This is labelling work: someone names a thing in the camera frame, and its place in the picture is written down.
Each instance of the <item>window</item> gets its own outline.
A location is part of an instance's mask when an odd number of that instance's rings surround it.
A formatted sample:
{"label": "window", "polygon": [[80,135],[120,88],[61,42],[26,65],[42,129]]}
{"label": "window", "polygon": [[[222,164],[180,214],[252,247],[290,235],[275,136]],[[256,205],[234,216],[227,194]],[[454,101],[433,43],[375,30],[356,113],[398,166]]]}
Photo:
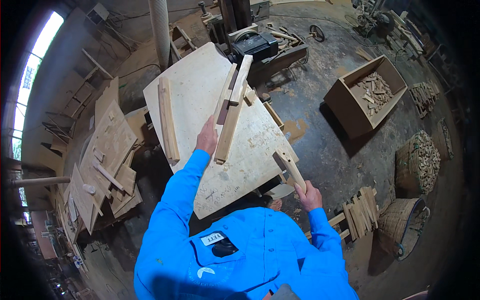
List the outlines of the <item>window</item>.
{"label": "window", "polygon": [[[35,45],[32,49],[32,54],[28,57],[25,69],[20,81],[17,107],[15,109],[15,119],[13,122],[13,134],[12,134],[12,149],[13,158],[16,160],[22,160],[22,133],[24,130],[25,113],[27,110],[28,98],[30,96],[30,90],[33,82],[35,81],[35,75],[42,63],[42,59],[48,50],[53,38],[57,34],[60,26],[63,24],[63,18],[53,12],[49,20],[43,27],[42,32],[38,36]],[[22,179],[22,175],[19,173],[17,179]],[[24,188],[19,188],[20,199],[22,206],[27,206]],[[30,213],[24,212],[27,223],[30,221]]]}

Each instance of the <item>wooden box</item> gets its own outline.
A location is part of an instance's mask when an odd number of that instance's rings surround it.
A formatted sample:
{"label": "wooden box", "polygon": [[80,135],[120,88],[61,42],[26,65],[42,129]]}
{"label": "wooden box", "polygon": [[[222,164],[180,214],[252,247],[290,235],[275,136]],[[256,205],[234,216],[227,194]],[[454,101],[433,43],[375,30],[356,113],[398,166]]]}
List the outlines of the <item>wooden box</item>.
{"label": "wooden box", "polygon": [[[366,90],[356,83],[377,71],[390,86],[393,97],[372,117],[367,101],[362,99]],[[324,100],[342,124],[350,139],[365,134],[380,124],[407,90],[407,84],[385,55],[338,78]]]}

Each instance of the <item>hand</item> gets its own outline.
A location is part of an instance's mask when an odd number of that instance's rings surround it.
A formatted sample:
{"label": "hand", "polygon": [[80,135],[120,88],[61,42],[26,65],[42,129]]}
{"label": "hand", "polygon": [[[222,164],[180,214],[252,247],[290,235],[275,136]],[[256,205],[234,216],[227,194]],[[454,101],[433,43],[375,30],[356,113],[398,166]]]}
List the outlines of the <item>hand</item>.
{"label": "hand", "polygon": [[320,191],[317,188],[312,186],[310,180],[305,180],[305,185],[307,186],[307,192],[305,194],[297,183],[293,186],[300,198],[300,203],[303,206],[303,209],[309,213],[315,208],[322,207],[322,194],[320,194]]}
{"label": "hand", "polygon": [[195,149],[204,150],[212,157],[217,144],[218,133],[216,132],[215,124],[213,124],[213,115],[211,115],[203,126],[202,131],[197,135],[197,146]]}

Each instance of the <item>wicker basket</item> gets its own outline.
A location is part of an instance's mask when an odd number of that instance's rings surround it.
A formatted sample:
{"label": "wicker basket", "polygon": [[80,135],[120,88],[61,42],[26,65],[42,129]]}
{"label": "wicker basket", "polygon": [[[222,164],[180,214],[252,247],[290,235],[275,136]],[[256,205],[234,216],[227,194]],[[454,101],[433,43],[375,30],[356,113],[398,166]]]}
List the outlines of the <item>wicker basket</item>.
{"label": "wicker basket", "polygon": [[[428,136],[424,131],[414,134],[400,149],[396,152],[396,186],[414,192],[418,195],[427,195],[433,190],[433,185],[423,187],[420,182],[420,148],[418,139],[420,135]],[[427,143],[433,142],[428,137]],[[438,172],[432,175],[433,182],[436,181]]]}
{"label": "wicker basket", "polygon": [[422,198],[395,199],[378,218],[378,229],[389,240],[382,246],[397,259],[405,259],[415,247],[430,210]]}
{"label": "wicker basket", "polygon": [[450,160],[454,157],[450,132],[448,131],[445,118],[438,121],[437,130],[432,134],[432,139],[442,160]]}

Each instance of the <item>person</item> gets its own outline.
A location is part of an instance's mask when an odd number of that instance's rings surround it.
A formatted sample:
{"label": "person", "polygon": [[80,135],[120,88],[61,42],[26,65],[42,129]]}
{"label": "person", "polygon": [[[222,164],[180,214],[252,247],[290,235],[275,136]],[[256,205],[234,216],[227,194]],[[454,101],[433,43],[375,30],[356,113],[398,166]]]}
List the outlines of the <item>person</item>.
{"label": "person", "polygon": [[358,299],[348,284],[340,236],[328,224],[322,195],[298,185],[312,244],[285,213],[265,207],[238,210],[189,237],[193,201],[215,152],[213,116],[196,149],[168,181],[150,218],[134,269],[144,299]]}

